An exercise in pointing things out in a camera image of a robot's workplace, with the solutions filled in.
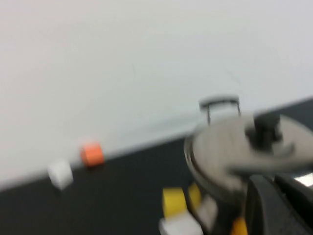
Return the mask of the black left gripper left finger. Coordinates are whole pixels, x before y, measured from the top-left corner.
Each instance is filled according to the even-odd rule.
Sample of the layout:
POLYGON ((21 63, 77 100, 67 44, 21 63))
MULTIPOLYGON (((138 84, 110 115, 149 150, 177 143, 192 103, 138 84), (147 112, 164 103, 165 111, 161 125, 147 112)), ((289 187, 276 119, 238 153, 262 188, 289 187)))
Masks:
POLYGON ((246 195, 246 226, 249 235, 293 235, 294 217, 272 180, 252 176, 246 195))

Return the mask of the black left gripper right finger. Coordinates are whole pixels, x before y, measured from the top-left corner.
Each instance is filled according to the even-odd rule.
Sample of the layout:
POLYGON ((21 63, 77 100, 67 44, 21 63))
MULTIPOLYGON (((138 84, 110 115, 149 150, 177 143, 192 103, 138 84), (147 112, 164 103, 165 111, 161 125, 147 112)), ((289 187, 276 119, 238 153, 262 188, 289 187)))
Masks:
POLYGON ((309 235, 312 235, 313 190, 287 174, 275 175, 275 183, 284 194, 296 220, 309 235))

